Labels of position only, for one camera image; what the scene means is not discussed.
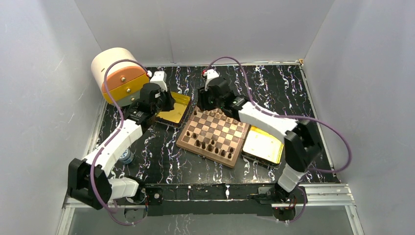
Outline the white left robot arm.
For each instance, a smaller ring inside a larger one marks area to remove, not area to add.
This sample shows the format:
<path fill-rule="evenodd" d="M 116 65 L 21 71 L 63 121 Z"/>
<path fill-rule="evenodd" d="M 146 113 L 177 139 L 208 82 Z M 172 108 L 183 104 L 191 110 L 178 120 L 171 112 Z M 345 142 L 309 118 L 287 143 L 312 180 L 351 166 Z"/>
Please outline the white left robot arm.
<path fill-rule="evenodd" d="M 144 84 L 140 97 L 123 113 L 120 125 L 92 153 L 82 159 L 75 158 L 69 164 L 69 197 L 96 210 L 109 200 L 128 197 L 140 204 L 146 198 L 146 190 L 140 180 L 127 176 L 109 179 L 109 174 L 122 154 L 156 122 L 161 111 L 174 109 L 175 100 L 164 81 Z"/>

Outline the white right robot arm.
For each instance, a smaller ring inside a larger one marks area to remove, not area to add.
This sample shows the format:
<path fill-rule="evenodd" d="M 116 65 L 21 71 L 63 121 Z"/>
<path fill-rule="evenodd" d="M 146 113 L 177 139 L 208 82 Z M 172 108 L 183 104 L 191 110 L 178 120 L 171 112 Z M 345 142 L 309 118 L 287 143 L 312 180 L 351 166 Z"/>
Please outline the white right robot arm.
<path fill-rule="evenodd" d="M 275 188 L 276 198 L 282 203 L 294 198 L 295 187 L 323 151 L 312 121 L 299 117 L 279 118 L 276 113 L 257 108 L 247 96 L 234 93 L 224 78 L 214 78 L 198 89 L 197 107 L 202 111 L 220 109 L 227 117 L 253 125 L 281 141 L 285 167 Z"/>

